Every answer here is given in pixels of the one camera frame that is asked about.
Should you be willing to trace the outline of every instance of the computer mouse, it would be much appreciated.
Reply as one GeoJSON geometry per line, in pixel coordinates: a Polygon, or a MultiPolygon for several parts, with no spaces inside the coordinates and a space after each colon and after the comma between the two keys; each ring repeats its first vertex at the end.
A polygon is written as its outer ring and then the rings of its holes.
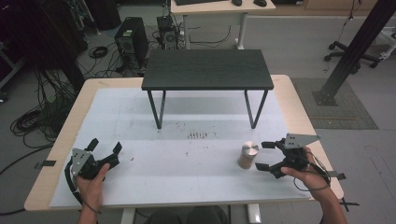
{"type": "Polygon", "coordinates": [[[266,7],[267,6],[267,1],[265,1],[265,0],[254,0],[253,3],[256,4],[259,7],[266,7]]]}
{"type": "Polygon", "coordinates": [[[242,0],[231,0],[233,2],[234,5],[240,7],[242,6],[242,0]]]}

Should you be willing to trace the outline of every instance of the person's left hand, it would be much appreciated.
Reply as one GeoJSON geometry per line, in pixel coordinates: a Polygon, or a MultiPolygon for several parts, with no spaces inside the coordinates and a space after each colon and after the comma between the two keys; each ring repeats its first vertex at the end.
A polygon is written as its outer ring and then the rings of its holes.
{"type": "Polygon", "coordinates": [[[79,175],[77,176],[77,186],[81,194],[82,201],[87,203],[89,207],[96,211],[98,211],[102,206],[102,182],[105,179],[109,168],[110,164],[105,164],[93,180],[84,179],[79,175]]]}

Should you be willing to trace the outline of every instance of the small black table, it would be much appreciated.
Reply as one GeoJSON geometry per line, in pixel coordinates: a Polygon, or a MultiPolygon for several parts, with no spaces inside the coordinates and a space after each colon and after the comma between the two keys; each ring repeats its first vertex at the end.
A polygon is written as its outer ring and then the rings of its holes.
{"type": "Polygon", "coordinates": [[[163,123],[166,91],[245,91],[252,129],[256,128],[268,91],[274,83],[259,49],[153,50],[142,83],[157,128],[163,123]],[[151,91],[163,91],[158,118],[151,91]],[[248,91],[264,91],[253,121],[248,91]]]}

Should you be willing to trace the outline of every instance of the can lid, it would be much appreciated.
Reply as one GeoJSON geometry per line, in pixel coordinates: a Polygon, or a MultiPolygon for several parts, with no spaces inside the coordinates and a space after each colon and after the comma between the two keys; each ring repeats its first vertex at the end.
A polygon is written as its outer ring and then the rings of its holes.
{"type": "Polygon", "coordinates": [[[244,143],[244,145],[242,145],[242,151],[245,155],[254,157],[257,155],[257,153],[259,153],[259,147],[256,143],[252,141],[247,141],[246,143],[244,143]]]}

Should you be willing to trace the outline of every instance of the floor mat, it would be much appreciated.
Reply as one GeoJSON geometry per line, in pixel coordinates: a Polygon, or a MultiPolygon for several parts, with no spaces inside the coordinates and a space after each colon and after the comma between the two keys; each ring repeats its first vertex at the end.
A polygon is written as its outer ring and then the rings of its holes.
{"type": "Polygon", "coordinates": [[[344,82],[335,95],[338,106],[317,105],[312,91],[319,91],[327,78],[292,78],[294,88],[315,129],[376,130],[369,113],[355,92],[344,82]]]}

